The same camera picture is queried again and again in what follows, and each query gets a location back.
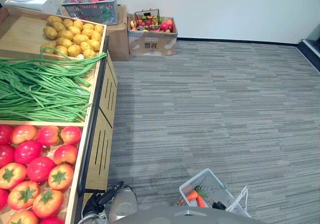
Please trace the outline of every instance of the wooden display stand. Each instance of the wooden display stand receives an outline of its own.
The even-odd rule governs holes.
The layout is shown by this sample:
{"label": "wooden display stand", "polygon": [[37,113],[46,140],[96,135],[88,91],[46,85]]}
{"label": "wooden display stand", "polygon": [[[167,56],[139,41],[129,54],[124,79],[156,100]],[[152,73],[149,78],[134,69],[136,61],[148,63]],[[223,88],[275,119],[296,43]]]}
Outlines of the wooden display stand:
{"label": "wooden display stand", "polygon": [[[25,9],[0,9],[0,58],[39,58],[40,46],[48,41],[42,32],[48,16],[49,14],[43,12]],[[84,188],[81,186],[85,186],[86,189],[100,190],[106,190],[107,187],[118,81],[107,51],[106,26],[104,27],[99,53],[107,52],[107,57],[97,62],[88,79],[91,83],[89,103],[92,105],[87,108],[84,122],[0,121],[0,124],[12,126],[34,125],[40,128],[46,125],[56,125],[82,128],[83,134],[78,146],[78,158],[74,166],[72,185],[64,194],[65,201],[59,214],[65,219],[65,223],[74,223],[75,216],[81,212],[82,205],[78,204],[83,202],[84,196]],[[45,57],[64,59],[50,54],[46,54]],[[58,146],[48,150],[47,156],[52,156],[56,148]],[[14,211],[8,207],[0,211],[0,223],[7,223],[13,213]]]}

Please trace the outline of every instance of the produce display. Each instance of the produce display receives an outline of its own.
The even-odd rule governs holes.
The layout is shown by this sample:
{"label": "produce display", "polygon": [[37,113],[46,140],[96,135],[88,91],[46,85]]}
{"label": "produce display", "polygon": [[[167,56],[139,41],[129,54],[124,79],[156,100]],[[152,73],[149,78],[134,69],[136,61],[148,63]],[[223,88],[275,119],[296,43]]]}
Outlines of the produce display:
{"label": "produce display", "polygon": [[77,59],[92,58],[99,53],[104,32],[102,25],[84,24],[81,20],[62,20],[58,16],[49,16],[47,24],[43,33],[49,40],[55,40],[55,42],[42,44],[40,51],[44,49],[47,54]]}
{"label": "produce display", "polygon": [[157,16],[142,16],[136,21],[131,20],[131,30],[172,33],[174,30],[173,21],[167,20],[161,23],[160,19]]}
{"label": "produce display", "polygon": [[68,200],[81,133],[75,126],[0,125],[0,211],[10,211],[8,224],[64,223],[56,215]]}
{"label": "produce display", "polygon": [[[98,41],[89,40],[88,44],[91,42],[99,46]],[[93,58],[69,61],[0,59],[0,119],[83,122],[91,94],[86,89],[90,86],[86,79],[97,61],[105,56],[106,53],[101,53]],[[10,131],[2,128],[0,134]],[[36,135],[34,130],[13,131],[17,132],[13,144],[33,140]],[[0,145],[6,142],[5,137],[0,137]]]}

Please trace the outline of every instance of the striped carpet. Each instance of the striped carpet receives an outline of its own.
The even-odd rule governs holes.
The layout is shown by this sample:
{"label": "striped carpet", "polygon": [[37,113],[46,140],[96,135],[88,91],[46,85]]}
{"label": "striped carpet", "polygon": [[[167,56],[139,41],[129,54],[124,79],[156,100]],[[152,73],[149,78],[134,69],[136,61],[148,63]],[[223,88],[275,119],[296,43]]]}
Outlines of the striped carpet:
{"label": "striped carpet", "polygon": [[109,185],[140,209],[173,205],[210,168],[266,223],[319,223],[320,78],[295,47],[178,42],[172,57],[114,62]]}

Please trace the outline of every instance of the plastic shopping basket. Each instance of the plastic shopping basket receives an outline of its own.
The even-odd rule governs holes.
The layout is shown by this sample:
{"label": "plastic shopping basket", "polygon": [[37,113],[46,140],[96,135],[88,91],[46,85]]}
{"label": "plastic shopping basket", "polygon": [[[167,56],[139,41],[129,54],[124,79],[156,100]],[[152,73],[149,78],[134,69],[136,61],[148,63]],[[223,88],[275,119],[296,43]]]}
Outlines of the plastic shopping basket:
{"label": "plastic shopping basket", "polygon": [[61,5],[72,18],[104,25],[117,24],[117,0],[63,0]]}
{"label": "plastic shopping basket", "polygon": [[204,169],[179,187],[181,197],[177,202],[177,205],[193,206],[193,204],[187,200],[186,196],[197,186],[200,187],[201,192],[204,192],[207,195],[207,197],[203,198],[208,207],[211,207],[214,202],[220,201],[226,206],[226,211],[251,217],[239,204],[239,201],[244,195],[246,195],[247,200],[247,188],[244,187],[244,189],[241,191],[241,194],[235,199],[231,193],[225,189],[222,182],[215,176],[215,174],[213,174],[210,169]]}

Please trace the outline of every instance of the white plastic basket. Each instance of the white plastic basket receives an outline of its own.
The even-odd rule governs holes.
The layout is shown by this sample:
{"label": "white plastic basket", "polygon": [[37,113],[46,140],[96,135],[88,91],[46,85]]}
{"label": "white plastic basket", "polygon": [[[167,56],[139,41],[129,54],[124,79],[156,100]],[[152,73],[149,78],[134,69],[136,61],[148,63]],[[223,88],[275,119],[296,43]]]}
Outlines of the white plastic basket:
{"label": "white plastic basket", "polygon": [[247,187],[245,186],[240,195],[237,198],[234,198],[231,193],[225,189],[223,183],[208,168],[204,169],[179,187],[181,198],[178,200],[177,205],[194,206],[193,203],[188,201],[186,196],[197,186],[200,187],[201,192],[204,192],[207,195],[207,197],[203,198],[209,208],[214,202],[220,201],[226,206],[226,211],[251,217],[239,204],[239,201],[243,196],[246,196],[245,202],[247,202]]}

